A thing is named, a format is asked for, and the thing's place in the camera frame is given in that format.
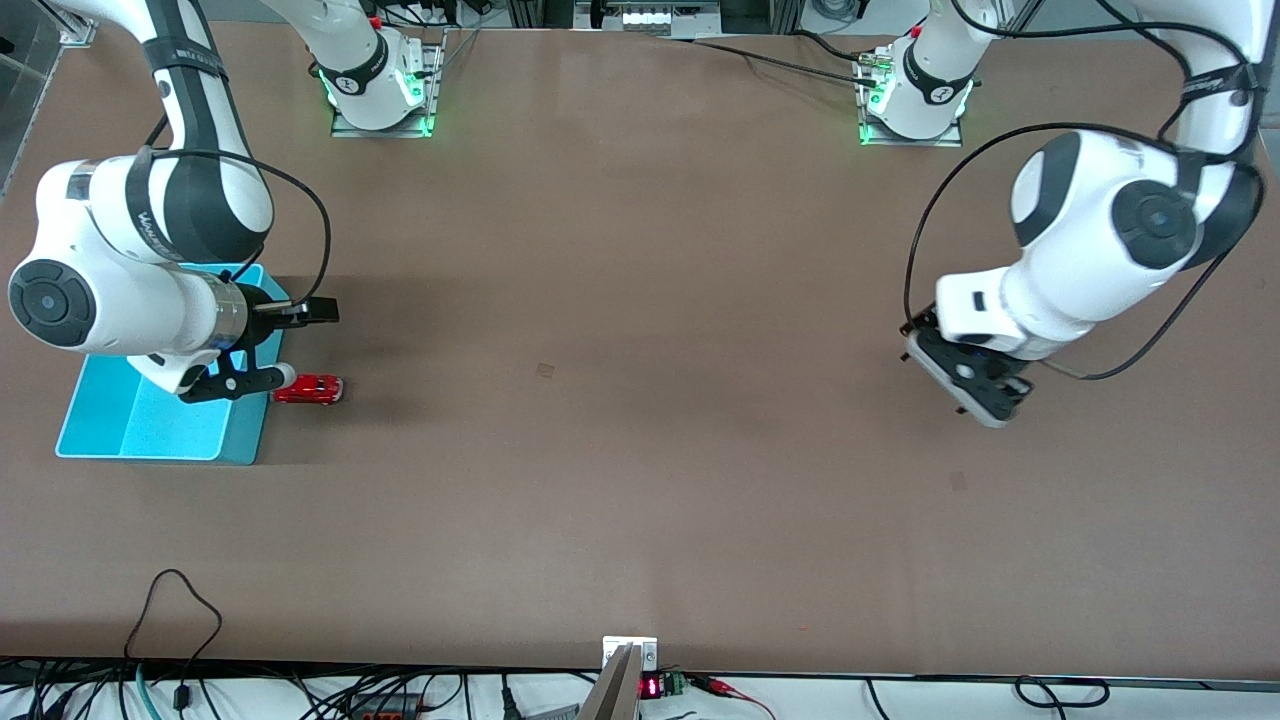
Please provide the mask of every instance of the toy car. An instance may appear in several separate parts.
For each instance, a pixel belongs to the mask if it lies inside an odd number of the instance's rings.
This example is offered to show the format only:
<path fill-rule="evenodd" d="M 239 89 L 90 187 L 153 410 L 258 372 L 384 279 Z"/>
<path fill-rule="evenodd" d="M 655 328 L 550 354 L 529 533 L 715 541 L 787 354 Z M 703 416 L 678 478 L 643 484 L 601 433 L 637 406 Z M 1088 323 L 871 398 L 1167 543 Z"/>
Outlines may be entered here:
<path fill-rule="evenodd" d="M 298 375 L 289 387 L 271 392 L 276 402 L 333 405 L 342 400 L 343 382 L 338 375 Z"/>

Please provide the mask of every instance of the white surface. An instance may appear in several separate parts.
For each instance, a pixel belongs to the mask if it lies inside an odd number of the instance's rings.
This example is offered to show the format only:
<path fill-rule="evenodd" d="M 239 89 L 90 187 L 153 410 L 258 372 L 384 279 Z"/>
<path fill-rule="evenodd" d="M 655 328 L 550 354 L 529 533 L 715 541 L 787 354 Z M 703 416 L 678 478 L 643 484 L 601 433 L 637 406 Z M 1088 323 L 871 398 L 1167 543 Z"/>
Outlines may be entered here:
<path fill-rule="evenodd" d="M 444 702 L 457 688 L 456 676 L 442 675 L 429 688 L 426 701 Z M 867 685 L 854 679 L 787 679 L 728 678 L 737 689 L 769 705 L 778 720 L 878 720 L 867 693 Z M 416 680 L 408 692 L 417 692 L 425 680 Z M 590 685 L 571 675 L 511 675 L 512 693 L 526 716 L 566 705 L 581 703 Z M 346 683 L 338 679 L 308 680 L 317 693 L 330 693 Z M 169 710 L 174 682 L 157 683 L 151 697 L 163 720 L 175 720 Z M 472 675 L 470 679 L 472 717 L 500 720 L 502 697 L 498 675 Z M 191 684 L 192 707 L 187 720 L 212 720 L 200 693 Z M 1048 720 L 1052 711 L 1036 710 L 1021 703 L 1009 684 L 936 683 L 913 680 L 878 680 L 876 689 L 892 720 L 983 719 L 983 720 Z M 1084 700 L 1098 691 L 1059 688 L 1064 701 Z M 306 698 L 284 680 L 211 680 L 209 692 L 218 703 L 223 720 L 293 720 L 307 712 Z M 463 696 L 442 710 L 420 720 L 463 720 L 467 717 Z M 29 691 L 0 696 L 0 717 L 24 714 L 31 702 Z M 133 720 L 146 717 L 133 683 L 125 687 L 125 703 Z M 70 711 L 79 708 L 73 701 Z M 645 701 L 640 712 L 649 720 L 666 720 L 694 711 L 691 720 L 768 720 L 765 714 L 746 703 L 709 696 L 700 691 Z M 1280 717 L 1280 694 L 1243 693 L 1199 689 L 1137 689 L 1115 688 L 1111 701 L 1091 710 L 1069 710 L 1071 720 L 1274 720 Z M 93 705 L 90 720 L 120 717 L 115 688 L 104 688 Z"/>

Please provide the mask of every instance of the brown table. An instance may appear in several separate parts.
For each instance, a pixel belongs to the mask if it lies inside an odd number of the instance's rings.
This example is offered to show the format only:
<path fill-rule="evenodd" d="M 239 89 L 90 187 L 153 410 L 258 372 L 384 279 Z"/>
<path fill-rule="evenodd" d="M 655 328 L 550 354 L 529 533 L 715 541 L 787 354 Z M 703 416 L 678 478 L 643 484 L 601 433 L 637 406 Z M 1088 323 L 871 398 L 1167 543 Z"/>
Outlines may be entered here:
<path fill-rule="evenodd" d="M 225 612 L 224 657 L 590 666 L 602 635 L 646 633 L 726 670 L 1280 676 L 1276 202 L 1147 360 L 1034 372 L 992 432 L 897 360 L 906 243 L 961 154 L 860 147 L 846 86 L 488 32 L 435 138 L 330 140 L 287 27 L 215 31 L 253 150 L 333 213 L 343 322 L 284 355 L 351 400 L 273 409 L 252 468 L 60 461 L 81 357 L 0 323 L 0 652 L 115 655 L 174 565 Z M 1052 119 L 1151 131 L 1178 87 L 1138 42 L 998 42 L 982 74 L 970 146 Z M 4 266 L 41 173 L 132 152 L 159 108 L 120 32 L 65 55 L 0 209 Z M 1009 187 L 1046 140 L 941 204 L 920 302 L 1016 256 Z M 319 223 L 275 200 L 265 261 L 301 290 Z M 1126 356 L 1189 279 L 1069 360 Z M 140 652 L 209 628 L 177 584 L 152 621 Z"/>

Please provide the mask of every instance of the blue plastic tray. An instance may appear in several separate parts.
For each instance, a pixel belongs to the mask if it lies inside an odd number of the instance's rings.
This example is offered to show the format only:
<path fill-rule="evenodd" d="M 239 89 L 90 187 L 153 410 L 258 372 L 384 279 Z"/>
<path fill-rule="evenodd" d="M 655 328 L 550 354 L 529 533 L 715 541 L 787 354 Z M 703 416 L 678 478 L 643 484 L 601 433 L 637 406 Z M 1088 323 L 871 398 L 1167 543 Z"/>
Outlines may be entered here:
<path fill-rule="evenodd" d="M 210 273 L 239 268 L 184 266 Z M 250 266 L 238 282 L 257 286 L 275 300 L 288 297 L 261 265 Z M 282 334 L 276 331 L 257 346 L 259 365 L 279 359 Z M 236 352 L 232 359 L 237 368 L 244 368 L 243 352 Z M 59 457 L 123 462 L 251 465 L 257 457 L 266 405 L 265 392 L 236 401 L 187 405 L 143 379 L 128 359 L 90 355 L 81 366 L 56 452 Z"/>

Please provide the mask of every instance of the teal cable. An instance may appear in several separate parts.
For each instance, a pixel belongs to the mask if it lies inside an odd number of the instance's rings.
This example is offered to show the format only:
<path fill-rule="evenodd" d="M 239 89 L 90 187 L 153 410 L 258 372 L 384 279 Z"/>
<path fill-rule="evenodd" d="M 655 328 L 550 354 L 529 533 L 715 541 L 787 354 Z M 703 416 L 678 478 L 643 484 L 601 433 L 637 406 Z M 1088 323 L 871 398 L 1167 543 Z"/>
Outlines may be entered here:
<path fill-rule="evenodd" d="M 142 705 L 147 708 L 147 715 L 151 720 L 160 720 L 160 714 L 156 712 L 156 706 L 151 702 L 151 694 L 147 693 L 147 684 L 142 680 L 142 664 L 138 662 L 138 671 L 133 674 L 133 682 L 138 685 L 138 694 L 142 696 Z"/>

